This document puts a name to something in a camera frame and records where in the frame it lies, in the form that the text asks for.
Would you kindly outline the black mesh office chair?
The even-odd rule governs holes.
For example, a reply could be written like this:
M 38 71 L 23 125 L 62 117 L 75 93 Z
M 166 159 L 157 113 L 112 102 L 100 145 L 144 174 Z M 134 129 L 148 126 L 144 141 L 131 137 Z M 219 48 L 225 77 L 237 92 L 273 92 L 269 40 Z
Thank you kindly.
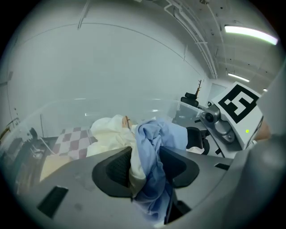
M 197 101 L 197 94 L 185 93 L 184 97 L 181 97 L 181 102 L 188 105 L 198 107 L 199 102 Z

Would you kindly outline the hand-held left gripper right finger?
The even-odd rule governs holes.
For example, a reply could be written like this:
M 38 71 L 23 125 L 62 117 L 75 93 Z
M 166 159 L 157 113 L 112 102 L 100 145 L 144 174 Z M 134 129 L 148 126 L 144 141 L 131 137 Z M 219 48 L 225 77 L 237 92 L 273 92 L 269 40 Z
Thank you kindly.
M 178 202 L 191 211 L 226 206 L 232 191 L 221 187 L 232 160 L 191 153 L 171 147 L 160 148 L 167 181 Z

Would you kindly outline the light blue clothes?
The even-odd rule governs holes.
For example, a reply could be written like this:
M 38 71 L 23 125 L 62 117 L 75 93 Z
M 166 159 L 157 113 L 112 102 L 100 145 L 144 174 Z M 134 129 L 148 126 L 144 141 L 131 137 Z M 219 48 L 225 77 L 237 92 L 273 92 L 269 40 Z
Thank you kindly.
M 186 150 L 187 129 L 163 119 L 150 119 L 136 127 L 135 139 L 146 183 L 134 202 L 146 220 L 157 224 L 164 220 L 172 194 L 159 156 L 160 147 Z

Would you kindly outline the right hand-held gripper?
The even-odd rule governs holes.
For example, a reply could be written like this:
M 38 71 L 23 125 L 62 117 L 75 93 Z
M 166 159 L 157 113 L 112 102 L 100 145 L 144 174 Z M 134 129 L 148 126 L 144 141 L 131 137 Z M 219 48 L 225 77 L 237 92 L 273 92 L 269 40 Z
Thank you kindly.
M 233 83 L 211 100 L 211 106 L 199 116 L 207 130 L 187 127 L 186 150 L 207 155 L 211 135 L 218 146 L 216 154 L 234 158 L 236 153 L 251 145 L 263 121 L 257 106 L 260 94 L 239 82 Z

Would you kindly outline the clear plastic storage bin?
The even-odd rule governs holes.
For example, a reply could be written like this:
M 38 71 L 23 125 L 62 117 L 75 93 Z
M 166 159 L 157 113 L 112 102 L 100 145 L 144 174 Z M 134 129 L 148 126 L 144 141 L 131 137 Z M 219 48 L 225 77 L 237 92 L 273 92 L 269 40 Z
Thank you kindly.
M 176 100 L 144 98 L 78 98 L 50 102 L 25 118 L 21 118 L 15 129 L 0 146 L 0 156 L 9 153 L 14 139 L 32 139 L 30 129 L 39 137 L 58 136 L 63 129 L 71 127 L 90 127 L 93 122 L 115 115 L 128 116 L 139 123 L 153 117 L 174 121 L 181 126 L 190 126 L 201 109 Z

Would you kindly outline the red white checkered table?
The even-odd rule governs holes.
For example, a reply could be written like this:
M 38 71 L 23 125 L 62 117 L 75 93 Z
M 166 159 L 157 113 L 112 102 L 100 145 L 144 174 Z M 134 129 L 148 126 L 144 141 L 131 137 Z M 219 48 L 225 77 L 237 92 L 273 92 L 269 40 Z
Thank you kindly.
M 56 155 L 77 160 L 86 157 L 91 143 L 89 127 L 65 128 L 60 132 L 52 151 Z

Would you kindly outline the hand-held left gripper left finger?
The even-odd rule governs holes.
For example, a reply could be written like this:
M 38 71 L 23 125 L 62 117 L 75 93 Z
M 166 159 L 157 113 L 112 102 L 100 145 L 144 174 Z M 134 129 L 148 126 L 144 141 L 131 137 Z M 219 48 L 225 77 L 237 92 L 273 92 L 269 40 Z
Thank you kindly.
M 20 198 L 43 228 L 152 228 L 128 187 L 131 148 L 71 161 Z

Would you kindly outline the wooden coat rack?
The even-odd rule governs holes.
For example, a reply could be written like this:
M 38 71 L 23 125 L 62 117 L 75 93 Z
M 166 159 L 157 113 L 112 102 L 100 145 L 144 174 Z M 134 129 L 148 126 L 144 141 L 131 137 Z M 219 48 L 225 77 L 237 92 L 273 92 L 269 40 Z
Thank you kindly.
M 198 81 L 198 88 L 197 88 L 196 93 L 195 93 L 195 99 L 198 98 L 198 93 L 199 93 L 199 91 L 200 91 L 200 89 L 201 89 L 201 82 L 202 82 L 202 80 L 199 80 L 199 81 Z

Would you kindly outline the person's right forearm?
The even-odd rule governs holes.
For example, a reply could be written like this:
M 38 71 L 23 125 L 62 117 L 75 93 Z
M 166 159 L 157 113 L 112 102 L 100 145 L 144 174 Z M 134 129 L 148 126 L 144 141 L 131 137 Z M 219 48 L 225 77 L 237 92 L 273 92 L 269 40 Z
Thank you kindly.
M 259 140 L 266 140 L 271 137 L 271 133 L 269 130 L 269 126 L 267 125 L 266 121 L 262 121 L 261 127 L 255 136 L 255 141 Z

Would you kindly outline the ceiling tube light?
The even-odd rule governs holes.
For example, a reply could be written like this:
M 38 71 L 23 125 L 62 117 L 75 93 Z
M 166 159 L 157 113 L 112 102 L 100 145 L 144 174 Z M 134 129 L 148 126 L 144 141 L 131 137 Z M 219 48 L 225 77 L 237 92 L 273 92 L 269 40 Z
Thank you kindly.
M 227 33 L 241 34 L 241 35 L 255 37 L 263 41 L 266 41 L 272 45 L 276 45 L 278 43 L 278 39 L 276 37 L 259 30 L 241 26 L 231 26 L 231 25 L 226 25 L 224 28 Z
M 235 75 L 235 74 L 232 74 L 232 73 L 228 73 L 228 76 L 231 76 L 231 77 L 233 77 L 233 78 L 236 78 L 236 79 L 239 79 L 239 80 L 241 80 L 241 81 L 248 82 L 248 83 L 250 82 L 250 80 L 249 80 L 249 79 L 246 79 L 246 78 L 240 77 L 240 76 Z

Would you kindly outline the white ceiling pipes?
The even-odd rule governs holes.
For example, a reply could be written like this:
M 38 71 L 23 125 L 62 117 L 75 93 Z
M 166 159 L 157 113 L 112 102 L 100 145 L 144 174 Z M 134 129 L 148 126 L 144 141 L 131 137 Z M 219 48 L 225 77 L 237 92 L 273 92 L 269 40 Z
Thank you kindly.
M 186 0 L 165 0 L 168 4 L 164 11 L 173 16 L 188 32 L 194 43 L 202 54 L 212 78 L 217 79 L 217 67 L 214 56 L 210 51 L 210 43 L 207 41 L 206 33 L 202 27 L 199 18 Z

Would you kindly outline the cream flat paper bag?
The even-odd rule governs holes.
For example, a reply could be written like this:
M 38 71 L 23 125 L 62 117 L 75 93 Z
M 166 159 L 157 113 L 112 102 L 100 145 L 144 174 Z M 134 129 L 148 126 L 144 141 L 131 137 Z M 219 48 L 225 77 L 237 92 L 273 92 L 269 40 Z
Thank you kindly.
M 40 182 L 44 180 L 46 177 L 51 175 L 60 167 L 64 166 L 65 164 L 73 161 L 70 156 L 58 156 L 58 155 L 49 155 L 46 157 L 41 175 L 40 175 Z

